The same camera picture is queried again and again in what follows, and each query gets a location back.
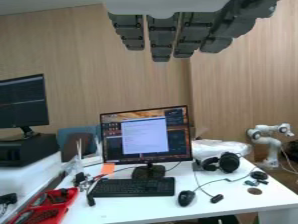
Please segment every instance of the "black box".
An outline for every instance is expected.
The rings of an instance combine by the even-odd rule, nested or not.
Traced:
[[[59,151],[55,134],[40,134],[29,139],[0,141],[0,167],[25,166]]]

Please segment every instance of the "black monitor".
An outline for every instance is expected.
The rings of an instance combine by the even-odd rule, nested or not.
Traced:
[[[153,163],[193,159],[186,106],[101,114],[101,129],[104,162],[148,164],[133,178],[161,177]]]
[[[31,137],[29,126],[48,125],[44,75],[0,81],[0,128],[21,128]]]

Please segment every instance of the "headphones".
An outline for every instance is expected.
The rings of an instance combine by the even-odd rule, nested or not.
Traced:
[[[232,152],[225,152],[221,157],[212,157],[201,161],[201,165],[204,170],[216,171],[222,170],[225,173],[233,173],[240,167],[240,157],[237,154]]]

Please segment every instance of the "black keyboard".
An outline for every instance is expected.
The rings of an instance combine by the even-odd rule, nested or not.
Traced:
[[[152,197],[174,195],[174,178],[103,179],[91,191],[93,197]]]

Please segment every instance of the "wood panel wall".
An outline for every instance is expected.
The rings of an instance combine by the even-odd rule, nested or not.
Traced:
[[[0,17],[0,79],[45,74],[51,125],[95,125],[100,113],[189,104],[189,64],[128,51],[101,5]]]
[[[204,137],[246,141],[256,124],[290,122],[298,135],[298,1],[220,54],[190,59],[194,122]]]

